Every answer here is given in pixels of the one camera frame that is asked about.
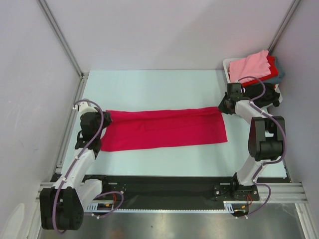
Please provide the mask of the magenta t shirt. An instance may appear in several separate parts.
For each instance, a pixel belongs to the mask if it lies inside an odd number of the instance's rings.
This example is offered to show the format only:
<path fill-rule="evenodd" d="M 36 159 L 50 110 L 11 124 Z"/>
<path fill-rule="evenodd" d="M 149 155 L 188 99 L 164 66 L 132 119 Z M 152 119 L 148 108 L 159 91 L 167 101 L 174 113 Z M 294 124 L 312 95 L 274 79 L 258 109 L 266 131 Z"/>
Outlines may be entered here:
<path fill-rule="evenodd" d="M 101 139 L 105 152 L 227 142 L 225 123 L 217 107 L 110 114 L 112 123 Z"/>

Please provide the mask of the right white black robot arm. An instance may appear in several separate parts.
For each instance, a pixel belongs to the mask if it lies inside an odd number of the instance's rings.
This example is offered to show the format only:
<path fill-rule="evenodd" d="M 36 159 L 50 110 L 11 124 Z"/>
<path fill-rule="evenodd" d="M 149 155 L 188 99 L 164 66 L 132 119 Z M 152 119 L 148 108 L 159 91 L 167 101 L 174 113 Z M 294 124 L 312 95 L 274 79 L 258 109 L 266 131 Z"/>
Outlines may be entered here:
<path fill-rule="evenodd" d="M 286 151 L 285 119 L 273 116 L 244 97 L 240 83 L 228 83 L 225 96 L 218 109 L 228 115 L 236 114 L 249 125 L 249 156 L 244 166 L 235 173 L 230 195 L 241 200 L 248 194 L 248 188 L 257 184 L 260 173 L 268 166 L 283 161 Z"/>

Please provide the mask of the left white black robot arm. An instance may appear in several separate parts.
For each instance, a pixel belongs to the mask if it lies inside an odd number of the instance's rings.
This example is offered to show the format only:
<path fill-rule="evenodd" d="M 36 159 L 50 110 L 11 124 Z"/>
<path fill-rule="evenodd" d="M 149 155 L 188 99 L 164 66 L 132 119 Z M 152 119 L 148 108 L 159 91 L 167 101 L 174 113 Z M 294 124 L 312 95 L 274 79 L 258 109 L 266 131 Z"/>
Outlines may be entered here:
<path fill-rule="evenodd" d="M 87 112 L 80 117 L 74 159 L 66 173 L 50 188 L 40 192 L 41 226 L 62 233 L 78 230 L 83 222 L 84 208 L 97 196 L 109 196 L 110 186 L 99 179 L 83 183 L 87 170 L 101 150 L 103 129 L 112 123 L 109 112 Z"/>

